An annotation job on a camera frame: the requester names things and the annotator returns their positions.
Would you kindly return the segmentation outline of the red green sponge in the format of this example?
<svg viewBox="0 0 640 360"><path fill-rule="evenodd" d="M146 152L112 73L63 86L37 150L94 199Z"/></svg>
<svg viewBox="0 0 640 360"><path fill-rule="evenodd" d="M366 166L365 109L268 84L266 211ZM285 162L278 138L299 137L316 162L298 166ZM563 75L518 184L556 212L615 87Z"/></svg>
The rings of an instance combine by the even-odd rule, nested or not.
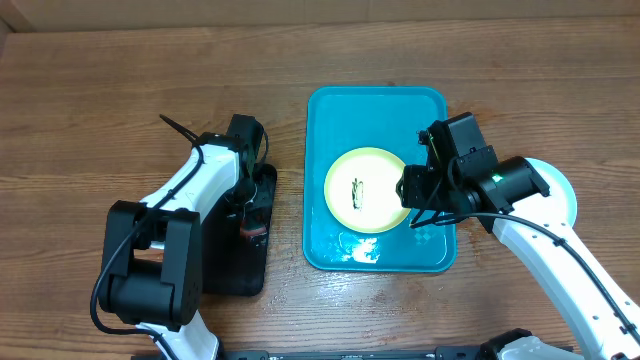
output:
<svg viewBox="0 0 640 360"><path fill-rule="evenodd" d="M262 236L268 232L267 226L263 223L250 224L243 223L239 229L239 235L247 240L251 238Z"/></svg>

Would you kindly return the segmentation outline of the yellow-rim plate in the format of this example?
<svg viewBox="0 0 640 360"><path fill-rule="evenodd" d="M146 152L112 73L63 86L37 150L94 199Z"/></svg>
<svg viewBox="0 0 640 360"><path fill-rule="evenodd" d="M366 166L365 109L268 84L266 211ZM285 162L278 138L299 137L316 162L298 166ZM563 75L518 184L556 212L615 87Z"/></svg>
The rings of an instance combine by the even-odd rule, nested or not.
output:
<svg viewBox="0 0 640 360"><path fill-rule="evenodd" d="M329 168L324 198L330 213L350 230L377 234L402 223L410 210L401 205L396 185L405 163L375 147L353 149Z"/></svg>

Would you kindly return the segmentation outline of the blue-rim white plate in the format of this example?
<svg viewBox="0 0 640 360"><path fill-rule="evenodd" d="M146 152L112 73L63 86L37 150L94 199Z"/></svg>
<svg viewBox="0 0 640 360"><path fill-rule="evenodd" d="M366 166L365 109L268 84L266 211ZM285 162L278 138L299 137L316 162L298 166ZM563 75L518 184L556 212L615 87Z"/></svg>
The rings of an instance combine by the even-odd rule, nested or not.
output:
<svg viewBox="0 0 640 360"><path fill-rule="evenodd" d="M577 196L569 179L555 166L536 158L527 161L544 178L550 187L551 196L563 205L563 213L571 227L575 226L578 215Z"/></svg>

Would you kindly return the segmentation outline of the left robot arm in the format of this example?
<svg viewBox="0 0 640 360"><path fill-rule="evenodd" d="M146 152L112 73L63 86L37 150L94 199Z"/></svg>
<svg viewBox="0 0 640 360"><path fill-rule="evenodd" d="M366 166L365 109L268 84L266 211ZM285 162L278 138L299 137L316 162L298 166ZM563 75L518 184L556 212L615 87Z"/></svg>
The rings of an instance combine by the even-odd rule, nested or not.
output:
<svg viewBox="0 0 640 360"><path fill-rule="evenodd" d="M155 192L109 209L89 313L103 333L149 337L163 359L222 359L201 298L263 289L277 181L268 135L248 115L223 134L162 119L189 141L189 158Z"/></svg>

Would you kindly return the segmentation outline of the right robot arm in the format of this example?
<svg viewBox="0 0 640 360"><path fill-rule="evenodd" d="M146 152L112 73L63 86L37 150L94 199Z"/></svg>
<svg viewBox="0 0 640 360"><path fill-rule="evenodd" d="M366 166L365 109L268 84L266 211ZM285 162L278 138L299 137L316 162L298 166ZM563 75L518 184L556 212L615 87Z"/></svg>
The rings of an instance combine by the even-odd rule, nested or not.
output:
<svg viewBox="0 0 640 360"><path fill-rule="evenodd" d="M499 160L474 115L435 121L418 133L423 165L407 165L396 185L412 228L475 218L530 271L574 334L579 359L636 359L639 307L574 231L576 195L552 165Z"/></svg>

